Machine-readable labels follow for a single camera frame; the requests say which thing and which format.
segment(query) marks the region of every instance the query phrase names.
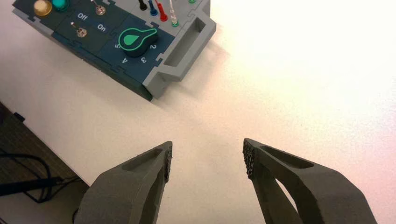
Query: white table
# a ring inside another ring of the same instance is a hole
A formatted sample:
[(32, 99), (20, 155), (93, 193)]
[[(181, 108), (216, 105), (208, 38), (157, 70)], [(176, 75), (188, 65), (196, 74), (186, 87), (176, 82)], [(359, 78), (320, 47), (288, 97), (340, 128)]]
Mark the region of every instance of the white table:
[(171, 140), (158, 223), (263, 223), (242, 156), (249, 137), (338, 170), (378, 223), (395, 222), (394, 0), (214, 0), (217, 32), (152, 102), (43, 37), (11, 3), (0, 1), (0, 101), (88, 184)]

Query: yellow light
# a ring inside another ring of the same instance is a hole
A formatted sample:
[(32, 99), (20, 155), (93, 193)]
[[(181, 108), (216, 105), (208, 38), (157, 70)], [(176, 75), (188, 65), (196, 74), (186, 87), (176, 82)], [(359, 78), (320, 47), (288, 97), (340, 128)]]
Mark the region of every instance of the yellow light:
[(52, 10), (52, 4), (48, 0), (37, 0), (33, 7), (38, 16), (48, 15)]

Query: green knob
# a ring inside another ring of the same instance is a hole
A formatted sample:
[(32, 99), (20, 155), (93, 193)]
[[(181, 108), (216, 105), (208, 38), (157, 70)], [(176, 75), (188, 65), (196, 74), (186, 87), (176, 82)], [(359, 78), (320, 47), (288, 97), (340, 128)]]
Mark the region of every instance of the green knob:
[(128, 56), (138, 57), (144, 54), (157, 38), (158, 34), (155, 28), (146, 30), (128, 28), (120, 34), (118, 44)]

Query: control panel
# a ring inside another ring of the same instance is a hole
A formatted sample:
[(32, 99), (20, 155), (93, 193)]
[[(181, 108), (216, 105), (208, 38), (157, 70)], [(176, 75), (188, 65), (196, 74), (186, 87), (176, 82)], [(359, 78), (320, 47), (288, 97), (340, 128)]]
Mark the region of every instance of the control panel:
[(181, 81), (216, 30), (210, 0), (16, 0), (14, 13), (147, 100)]

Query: teal light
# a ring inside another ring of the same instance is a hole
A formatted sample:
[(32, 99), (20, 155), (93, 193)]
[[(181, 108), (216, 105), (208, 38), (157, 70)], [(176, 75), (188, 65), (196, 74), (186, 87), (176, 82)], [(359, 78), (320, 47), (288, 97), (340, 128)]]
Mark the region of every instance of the teal light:
[(52, 4), (57, 11), (64, 11), (69, 7), (69, 0), (52, 0)]

